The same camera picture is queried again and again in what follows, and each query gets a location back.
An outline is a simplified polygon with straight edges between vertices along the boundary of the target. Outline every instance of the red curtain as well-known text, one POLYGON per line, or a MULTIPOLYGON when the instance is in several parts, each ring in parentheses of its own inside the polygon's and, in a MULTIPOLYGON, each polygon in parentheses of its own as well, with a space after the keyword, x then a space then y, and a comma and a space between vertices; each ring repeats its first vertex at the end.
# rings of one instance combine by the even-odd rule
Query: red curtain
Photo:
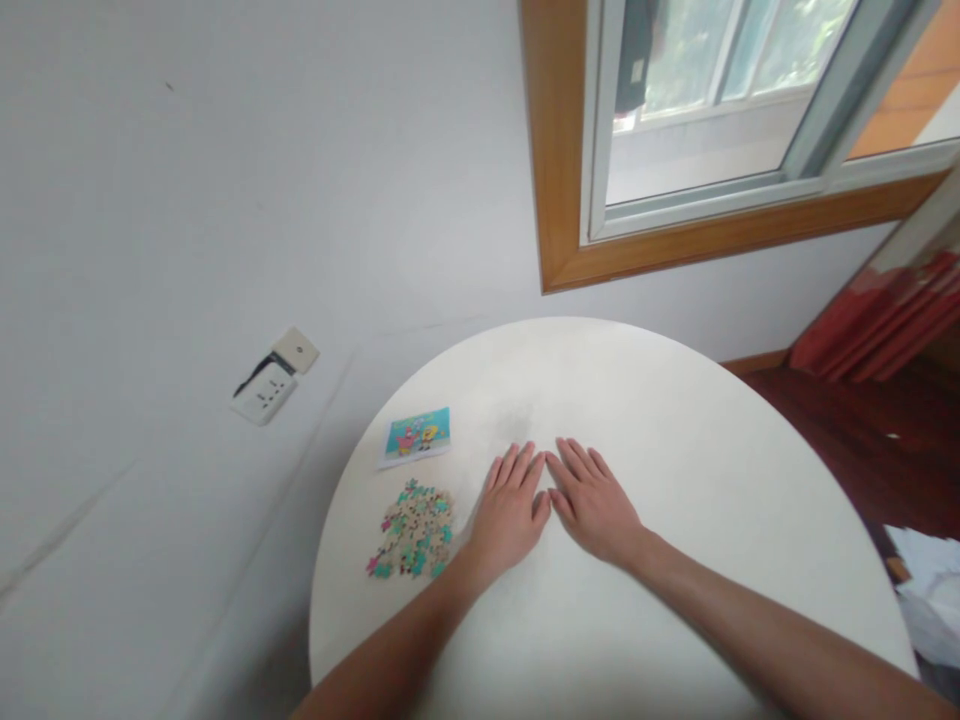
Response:
POLYGON ((885 247, 797 341, 790 367, 854 382, 886 380, 903 367, 960 318, 956 226, 908 267, 885 268, 898 253, 885 247))

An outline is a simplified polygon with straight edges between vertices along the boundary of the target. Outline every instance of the wall outlet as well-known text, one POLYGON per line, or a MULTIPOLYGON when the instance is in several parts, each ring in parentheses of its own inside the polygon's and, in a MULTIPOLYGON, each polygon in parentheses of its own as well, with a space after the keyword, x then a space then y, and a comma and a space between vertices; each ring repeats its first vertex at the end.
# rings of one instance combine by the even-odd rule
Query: wall outlet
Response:
POLYGON ((266 425, 296 386, 295 378, 270 362, 237 393, 230 407, 253 424, 266 425))

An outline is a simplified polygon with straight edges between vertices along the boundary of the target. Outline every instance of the wall stain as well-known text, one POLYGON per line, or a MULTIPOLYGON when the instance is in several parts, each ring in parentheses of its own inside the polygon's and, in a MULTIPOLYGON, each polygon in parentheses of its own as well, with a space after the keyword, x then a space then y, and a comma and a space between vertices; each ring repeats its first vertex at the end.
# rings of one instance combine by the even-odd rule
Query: wall stain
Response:
POLYGON ((20 587, 23 581, 26 580, 34 570, 40 567, 44 560, 53 555, 53 553, 55 553, 67 541, 67 538, 73 534, 73 531, 77 529, 77 526, 80 525, 81 522, 83 522, 84 518, 86 518, 93 511, 93 508, 96 507, 97 503, 100 502, 100 500, 108 492, 110 492, 110 490, 112 490, 117 483, 126 477, 127 474, 133 470, 133 468, 136 467, 139 462, 139 458, 133 460, 119 473, 117 473, 112 480, 107 482, 106 485, 84 500, 80 507, 67 515, 63 522, 54 528, 53 532, 51 532, 42 543, 40 543, 36 550, 27 556, 27 559, 24 560, 19 567, 10 570, 0 577, 0 612, 3 612, 3 608, 10 599, 10 596, 13 595, 14 591, 16 591, 18 587, 20 587))
MULTIPOLYGON (((327 413, 330 411, 330 408, 333 406, 333 401, 340 394, 340 391, 343 389, 343 386, 347 382, 347 377, 350 375, 350 368, 353 367, 353 364, 357 361, 361 352, 359 345, 355 346, 353 351, 350 353, 350 356, 347 358, 346 364, 344 365, 343 370, 340 372, 340 377, 337 379, 337 383, 333 388, 333 391, 330 393, 330 397, 327 399, 327 402, 324 403, 323 409, 320 411, 320 419, 317 421, 317 424, 313 428, 313 433, 310 435, 310 441, 306 444, 306 448, 303 451, 303 454, 300 455, 300 460, 297 462, 297 466, 293 469, 293 472, 287 476, 287 479, 284 481, 283 486, 280 488, 280 492, 277 493, 277 497, 274 500, 273 504, 270 506, 270 509, 267 511, 266 519, 264 520, 263 530, 260 533, 260 538, 257 540, 256 546, 253 548, 249 556, 247 557, 246 563, 244 563, 243 569, 237 575, 237 580, 233 584, 233 587, 230 589, 230 592, 227 596, 227 601, 223 605, 223 609, 220 611, 220 615, 217 620, 214 622, 213 627, 210 628, 210 631, 199 641, 192 654, 192 659, 184 666, 183 673, 180 675, 180 678, 177 680, 177 684, 174 686, 171 693, 167 696, 167 699, 164 701, 163 707, 160 710, 160 714, 157 717, 167 717, 170 712, 171 707, 176 702, 177 698, 184 692, 184 689, 187 688, 187 681, 190 678, 191 674, 197 672, 203 656, 214 641, 217 636, 217 633, 220 632, 220 628, 223 625, 224 618, 226 618, 227 613, 230 611, 230 607, 234 602, 234 599, 237 593, 240 590, 241 585, 243 584, 244 579, 247 576, 247 572, 250 570, 250 567, 253 565, 253 562, 257 558, 257 554, 260 552, 260 548, 263 545, 264 541, 267 539, 267 535, 273 529, 274 521, 276 520, 277 514, 280 512, 280 508, 283 506, 284 500, 286 500, 287 495, 290 493, 293 486, 296 484, 297 480, 300 478, 300 474, 303 471, 303 467, 307 462, 307 458, 310 455, 310 451, 313 449, 314 443, 317 442, 317 438, 320 437, 320 431, 324 428, 324 421, 327 419, 327 413)), ((326 512, 330 510, 330 504, 327 504, 326 511, 324 516, 319 518, 320 527, 323 527, 323 524, 326 522, 326 512)))
POLYGON ((486 315, 468 315, 467 317, 462 318, 451 318, 449 320, 441 320, 440 322, 429 323, 428 325, 412 325, 399 330, 389 330, 387 332, 377 333, 373 337, 386 338, 394 337, 396 335, 410 335, 411 333, 424 332, 425 330, 435 330, 436 328, 446 327, 448 325, 464 325, 476 320, 483 320, 486 317, 486 315))

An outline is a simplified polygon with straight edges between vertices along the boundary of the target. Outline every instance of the wooden floor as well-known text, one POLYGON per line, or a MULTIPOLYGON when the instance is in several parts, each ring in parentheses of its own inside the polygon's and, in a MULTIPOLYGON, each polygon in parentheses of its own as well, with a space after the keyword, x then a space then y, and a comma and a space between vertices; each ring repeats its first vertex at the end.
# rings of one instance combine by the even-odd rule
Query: wooden floor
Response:
POLYGON ((868 527, 960 540, 960 376, 924 358, 885 383, 742 377, 819 453, 868 527))

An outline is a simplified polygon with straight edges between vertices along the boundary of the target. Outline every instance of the right hand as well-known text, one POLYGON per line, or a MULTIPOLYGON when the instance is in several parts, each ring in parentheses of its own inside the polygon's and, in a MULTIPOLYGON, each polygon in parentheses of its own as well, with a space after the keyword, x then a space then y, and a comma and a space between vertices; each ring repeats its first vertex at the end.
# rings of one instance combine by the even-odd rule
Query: right hand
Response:
POLYGON ((559 490, 550 500, 570 536, 591 555, 627 572, 636 572, 644 549, 657 536, 644 527, 603 456, 573 438, 557 438, 561 462, 547 453, 547 466, 559 490))

